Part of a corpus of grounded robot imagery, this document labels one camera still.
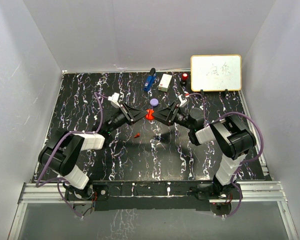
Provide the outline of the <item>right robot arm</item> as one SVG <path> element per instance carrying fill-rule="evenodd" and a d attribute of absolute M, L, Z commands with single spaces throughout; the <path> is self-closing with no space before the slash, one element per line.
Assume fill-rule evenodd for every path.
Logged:
<path fill-rule="evenodd" d="M 232 189 L 237 186 L 236 171 L 240 169 L 247 154 L 257 143 L 255 135 L 241 118 L 247 119 L 252 124 L 253 120 L 243 113 L 229 112 L 206 124 L 201 109 L 192 108 L 185 114 L 177 102 L 154 112 L 152 116 L 166 126 L 178 124 L 187 128 L 189 140 L 196 146 L 217 142 L 222 156 L 212 182 L 191 187 L 190 192 L 200 200 L 223 199 L 230 195 Z"/>

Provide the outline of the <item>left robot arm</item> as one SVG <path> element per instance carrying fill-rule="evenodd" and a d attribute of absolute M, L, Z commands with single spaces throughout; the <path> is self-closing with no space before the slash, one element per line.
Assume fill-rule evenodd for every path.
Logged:
<path fill-rule="evenodd" d="M 122 103 L 117 111 L 91 132 L 57 130 L 38 156 L 38 162 L 58 174 L 63 186 L 76 197 L 87 200 L 93 195 L 92 181 L 77 165 L 80 153 L 101 150 L 112 140 L 112 132 L 121 126 L 133 125 L 148 112 Z"/>

